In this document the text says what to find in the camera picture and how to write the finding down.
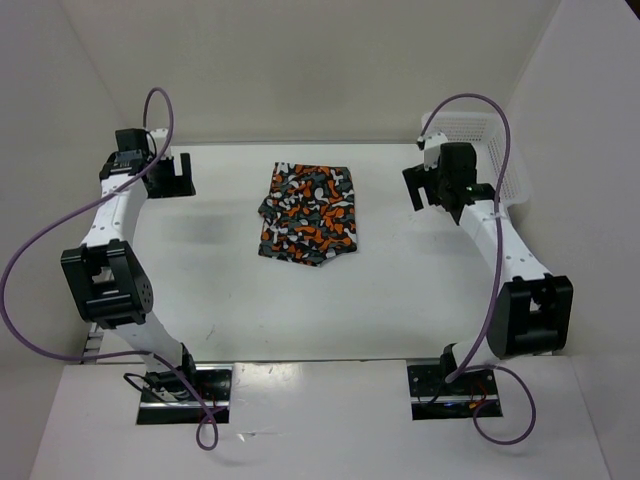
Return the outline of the orange camouflage shorts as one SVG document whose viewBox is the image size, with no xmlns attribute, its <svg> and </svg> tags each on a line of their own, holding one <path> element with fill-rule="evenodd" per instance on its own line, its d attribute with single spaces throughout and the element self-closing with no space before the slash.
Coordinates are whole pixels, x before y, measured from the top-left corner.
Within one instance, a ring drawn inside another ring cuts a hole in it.
<svg viewBox="0 0 640 480">
<path fill-rule="evenodd" d="M 262 257 L 319 267 L 358 249 L 354 184 L 346 166 L 275 163 L 258 214 Z"/>
</svg>

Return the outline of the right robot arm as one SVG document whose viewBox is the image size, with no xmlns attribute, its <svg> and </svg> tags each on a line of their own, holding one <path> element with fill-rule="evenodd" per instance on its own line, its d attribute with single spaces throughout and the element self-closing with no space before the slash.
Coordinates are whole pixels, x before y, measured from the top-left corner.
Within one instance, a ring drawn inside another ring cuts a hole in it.
<svg viewBox="0 0 640 480">
<path fill-rule="evenodd" d="M 417 146 L 422 162 L 403 172 L 414 209 L 442 208 L 475 243 L 493 274 L 478 336 L 448 345 L 440 357 L 440 385 L 460 393 L 473 382 L 472 368 L 563 349 L 574 288 L 567 276 L 552 274 L 529 250 L 497 187 L 479 181 L 472 144 L 436 134 L 419 138 Z"/>
</svg>

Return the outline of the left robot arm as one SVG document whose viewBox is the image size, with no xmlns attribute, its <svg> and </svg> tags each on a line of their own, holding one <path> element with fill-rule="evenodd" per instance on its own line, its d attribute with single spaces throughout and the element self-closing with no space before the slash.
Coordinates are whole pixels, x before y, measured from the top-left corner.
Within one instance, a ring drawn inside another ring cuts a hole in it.
<svg viewBox="0 0 640 480">
<path fill-rule="evenodd" d="M 123 129 L 100 174 L 101 205 L 80 245 L 64 251 L 61 266 L 81 318 L 142 354 L 153 396 L 188 401 L 200 376 L 187 347 L 153 311 L 152 282 L 132 247 L 138 217 L 149 199 L 192 196 L 190 159 L 176 175 L 165 128 Z"/>
</svg>

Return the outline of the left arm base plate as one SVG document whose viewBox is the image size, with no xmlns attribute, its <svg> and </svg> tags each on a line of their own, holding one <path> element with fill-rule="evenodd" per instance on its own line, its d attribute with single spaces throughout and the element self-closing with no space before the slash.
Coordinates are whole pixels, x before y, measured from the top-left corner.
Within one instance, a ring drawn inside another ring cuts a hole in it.
<svg viewBox="0 0 640 480">
<path fill-rule="evenodd" d="M 178 399 L 158 381 L 148 375 L 125 373 L 123 377 L 140 393 L 136 418 L 137 425 L 198 424 L 205 413 L 200 404 L 187 393 L 187 398 Z M 219 424 L 227 424 L 230 415 L 233 366 L 231 364 L 196 365 L 196 390 L 208 408 L 214 411 Z"/>
</svg>

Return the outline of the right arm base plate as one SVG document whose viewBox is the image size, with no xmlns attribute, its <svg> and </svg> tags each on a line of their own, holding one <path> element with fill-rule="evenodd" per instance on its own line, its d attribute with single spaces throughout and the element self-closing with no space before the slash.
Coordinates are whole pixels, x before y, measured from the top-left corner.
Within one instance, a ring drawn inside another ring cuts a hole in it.
<svg viewBox="0 0 640 480">
<path fill-rule="evenodd" d="M 503 416 L 490 370 L 463 374 L 450 384 L 437 359 L 408 361 L 406 370 L 414 421 Z"/>
</svg>

